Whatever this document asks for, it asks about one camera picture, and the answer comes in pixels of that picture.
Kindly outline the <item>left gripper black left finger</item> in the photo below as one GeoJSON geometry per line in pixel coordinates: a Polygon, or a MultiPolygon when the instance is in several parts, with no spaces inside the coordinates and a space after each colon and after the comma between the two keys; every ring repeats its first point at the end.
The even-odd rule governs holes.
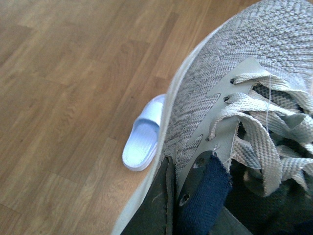
{"type": "Polygon", "coordinates": [[[165,157],[142,202],[123,235],[171,235],[175,203],[175,169],[165,157]]]}

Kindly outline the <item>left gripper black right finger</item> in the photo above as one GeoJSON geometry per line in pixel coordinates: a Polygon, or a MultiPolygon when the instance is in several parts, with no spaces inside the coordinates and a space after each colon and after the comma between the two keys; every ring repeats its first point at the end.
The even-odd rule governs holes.
{"type": "Polygon", "coordinates": [[[231,176],[212,151],[191,164],[176,207],[178,235],[248,235],[250,231],[225,207],[231,176]]]}

